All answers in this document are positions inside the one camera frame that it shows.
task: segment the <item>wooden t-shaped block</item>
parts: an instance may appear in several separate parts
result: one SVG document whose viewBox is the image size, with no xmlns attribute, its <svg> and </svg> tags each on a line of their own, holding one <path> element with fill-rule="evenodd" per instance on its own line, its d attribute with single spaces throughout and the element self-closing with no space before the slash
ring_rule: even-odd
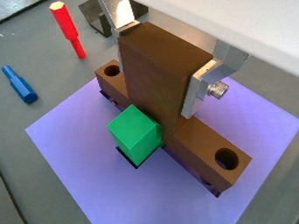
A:
<svg viewBox="0 0 299 224">
<path fill-rule="evenodd" d="M 161 124 L 169 155 L 221 193 L 237 181 L 250 157 L 197 118 L 180 115 L 190 76 L 212 55 L 149 23 L 120 36 L 118 51 L 126 101 Z"/>
</svg>

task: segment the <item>gray floor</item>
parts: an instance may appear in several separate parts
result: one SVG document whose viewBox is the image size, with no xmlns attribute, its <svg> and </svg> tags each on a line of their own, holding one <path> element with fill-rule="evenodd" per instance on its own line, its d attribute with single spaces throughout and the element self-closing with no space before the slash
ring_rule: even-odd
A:
<svg viewBox="0 0 299 224">
<path fill-rule="evenodd" d="M 23 129 L 94 77 L 117 57 L 112 38 L 89 27 L 77 5 L 65 0 L 87 57 L 79 60 L 41 3 L 0 25 L 0 65 L 10 65 L 39 99 L 27 106 L 0 75 L 0 170 L 27 223 L 89 223 Z M 206 51 L 214 39 L 156 11 L 144 18 Z M 299 117 L 299 79 L 250 58 L 233 79 Z M 299 136 L 289 145 L 238 223 L 294 223 L 299 207 Z"/>
<path fill-rule="evenodd" d="M 0 23 L 9 19 L 11 15 L 33 7 L 45 0 L 1 0 L 0 1 Z"/>
</svg>

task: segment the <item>black object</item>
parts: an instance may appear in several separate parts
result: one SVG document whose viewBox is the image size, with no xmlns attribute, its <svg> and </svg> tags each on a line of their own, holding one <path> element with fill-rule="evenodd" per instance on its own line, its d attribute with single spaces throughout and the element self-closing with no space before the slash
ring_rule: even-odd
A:
<svg viewBox="0 0 299 224">
<path fill-rule="evenodd" d="M 132 6 L 132 11 L 134 13 L 134 19 L 140 18 L 146 12 L 146 6 L 141 5 L 134 1 L 129 1 Z M 106 16 L 98 6 L 97 0 L 87 0 L 78 6 L 78 9 L 87 20 L 90 27 L 105 37 L 108 38 L 112 35 L 110 26 L 108 23 Z"/>
</svg>

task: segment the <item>hole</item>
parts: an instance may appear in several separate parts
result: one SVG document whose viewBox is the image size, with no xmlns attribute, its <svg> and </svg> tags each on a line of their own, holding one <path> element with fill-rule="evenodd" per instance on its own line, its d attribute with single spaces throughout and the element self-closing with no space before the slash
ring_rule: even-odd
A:
<svg viewBox="0 0 299 224">
<path fill-rule="evenodd" d="M 214 160 L 217 165 L 224 169 L 224 170 L 233 170 L 238 166 L 238 156 L 237 154 L 226 149 L 221 148 L 217 150 L 214 154 Z"/>
<path fill-rule="evenodd" d="M 210 186 L 210 182 L 202 176 L 200 176 L 200 181 L 205 186 Z"/>
<path fill-rule="evenodd" d="M 106 76 L 116 76 L 118 75 L 118 66 L 108 66 L 103 70 L 103 74 Z"/>
</svg>

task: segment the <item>blue handle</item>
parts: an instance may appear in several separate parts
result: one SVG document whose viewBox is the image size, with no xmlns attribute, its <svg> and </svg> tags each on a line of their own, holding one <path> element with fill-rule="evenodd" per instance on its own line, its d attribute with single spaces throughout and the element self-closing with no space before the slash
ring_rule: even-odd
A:
<svg viewBox="0 0 299 224">
<path fill-rule="evenodd" d="M 2 71 L 10 81 L 14 92 L 18 94 L 22 101 L 25 103 L 33 103 L 37 100 L 37 94 L 23 78 L 15 74 L 14 70 L 9 66 L 2 66 Z"/>
<path fill-rule="evenodd" d="M 2 71 L 6 76 L 6 78 L 10 80 L 14 76 L 17 77 L 17 74 L 14 70 L 9 66 L 2 66 Z"/>
</svg>

